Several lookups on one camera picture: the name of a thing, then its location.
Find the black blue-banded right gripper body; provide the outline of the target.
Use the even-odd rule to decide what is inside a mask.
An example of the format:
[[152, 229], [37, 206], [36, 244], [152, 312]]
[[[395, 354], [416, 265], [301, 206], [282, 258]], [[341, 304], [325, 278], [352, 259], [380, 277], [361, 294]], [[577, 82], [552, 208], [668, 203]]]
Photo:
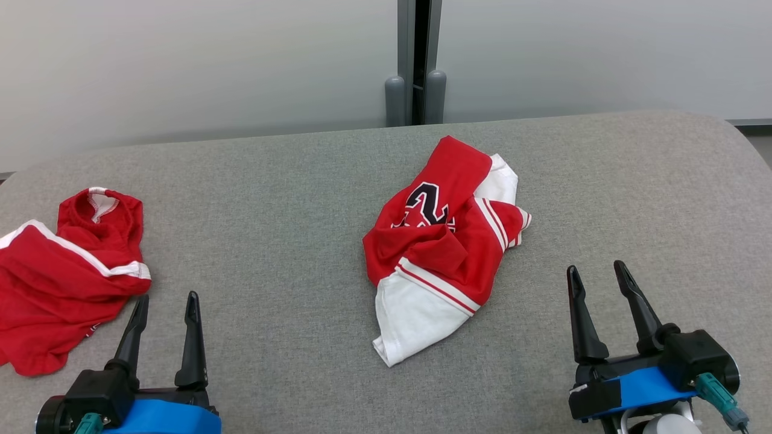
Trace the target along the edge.
[[709, 373], [735, 395], [741, 374], [733, 357], [705, 330], [662, 333], [663, 349], [648, 355], [580, 357], [569, 392], [571, 417], [609, 420], [623, 411], [653, 414], [698, 395], [697, 379]]

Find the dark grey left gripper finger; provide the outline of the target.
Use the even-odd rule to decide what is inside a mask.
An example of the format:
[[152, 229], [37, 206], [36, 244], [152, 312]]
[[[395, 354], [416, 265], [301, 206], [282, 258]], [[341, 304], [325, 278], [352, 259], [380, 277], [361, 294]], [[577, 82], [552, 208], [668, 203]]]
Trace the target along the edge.
[[209, 385], [203, 337], [200, 299], [196, 291], [188, 294], [184, 315], [186, 336], [182, 365], [176, 373], [177, 388], [206, 388]]
[[141, 335], [147, 325], [149, 302], [150, 298], [147, 294], [138, 297], [118, 344], [118, 349], [106, 365], [106, 370], [118, 369], [123, 371], [130, 389], [139, 389], [140, 385], [137, 377], [137, 364]]

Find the black blue-banded left gripper body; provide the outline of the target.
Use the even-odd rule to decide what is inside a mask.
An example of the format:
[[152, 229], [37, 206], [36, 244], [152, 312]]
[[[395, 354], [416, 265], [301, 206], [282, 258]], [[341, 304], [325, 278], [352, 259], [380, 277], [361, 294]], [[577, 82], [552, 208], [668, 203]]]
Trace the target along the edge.
[[41, 407], [35, 434], [223, 434], [204, 392], [128, 388], [118, 369], [86, 369]]

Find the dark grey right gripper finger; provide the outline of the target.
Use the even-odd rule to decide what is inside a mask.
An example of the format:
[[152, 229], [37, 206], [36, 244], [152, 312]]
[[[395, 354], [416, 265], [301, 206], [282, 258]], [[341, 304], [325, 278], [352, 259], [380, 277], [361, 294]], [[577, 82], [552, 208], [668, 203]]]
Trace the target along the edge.
[[633, 318], [638, 336], [635, 344], [637, 351], [640, 355], [664, 352], [665, 344], [658, 338], [658, 331], [663, 324], [647, 297], [623, 261], [614, 261], [614, 270], [620, 293], [627, 300]]
[[586, 289], [574, 265], [567, 269], [567, 284], [574, 360], [576, 363], [601, 363], [609, 357], [609, 349], [596, 333], [586, 305]]

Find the red shorts with white stripe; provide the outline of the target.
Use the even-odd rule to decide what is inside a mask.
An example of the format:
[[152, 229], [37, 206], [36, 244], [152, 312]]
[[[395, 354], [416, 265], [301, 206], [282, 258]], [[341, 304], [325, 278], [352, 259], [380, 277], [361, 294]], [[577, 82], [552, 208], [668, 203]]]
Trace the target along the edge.
[[70, 351], [151, 288], [144, 205], [91, 187], [60, 204], [55, 230], [32, 219], [0, 237], [0, 367], [55, 373]]

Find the red white jersey with number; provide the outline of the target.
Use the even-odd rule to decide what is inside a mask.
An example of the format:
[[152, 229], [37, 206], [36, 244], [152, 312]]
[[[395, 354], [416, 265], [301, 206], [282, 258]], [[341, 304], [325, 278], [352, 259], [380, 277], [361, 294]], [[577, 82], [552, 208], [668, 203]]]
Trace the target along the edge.
[[499, 154], [446, 136], [384, 204], [363, 247], [380, 330], [372, 344], [386, 366], [449, 337], [488, 302], [504, 254], [532, 222], [516, 205], [518, 183]]

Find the grey fabric padded surface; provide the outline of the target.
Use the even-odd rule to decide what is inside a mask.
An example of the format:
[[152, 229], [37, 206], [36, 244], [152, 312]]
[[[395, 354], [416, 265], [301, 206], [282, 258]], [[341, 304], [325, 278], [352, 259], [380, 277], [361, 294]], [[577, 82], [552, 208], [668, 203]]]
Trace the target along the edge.
[[[388, 368], [361, 239], [444, 136], [499, 154], [533, 222], [474, 318]], [[631, 111], [121, 146], [12, 175], [0, 236], [55, 226], [94, 186], [144, 204], [143, 386], [172, 385], [197, 291], [224, 434], [602, 434], [568, 407], [566, 270], [610, 354], [631, 354], [615, 259], [662, 322], [731, 352], [751, 432], [772, 434], [772, 169], [723, 120]]]

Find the grey partition post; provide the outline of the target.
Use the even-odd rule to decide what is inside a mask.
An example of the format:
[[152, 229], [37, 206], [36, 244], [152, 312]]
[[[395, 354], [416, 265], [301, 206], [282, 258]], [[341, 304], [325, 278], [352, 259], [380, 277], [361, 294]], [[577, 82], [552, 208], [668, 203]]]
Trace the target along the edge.
[[386, 79], [386, 125], [441, 124], [447, 76], [437, 67], [442, 0], [397, 1], [397, 74]]

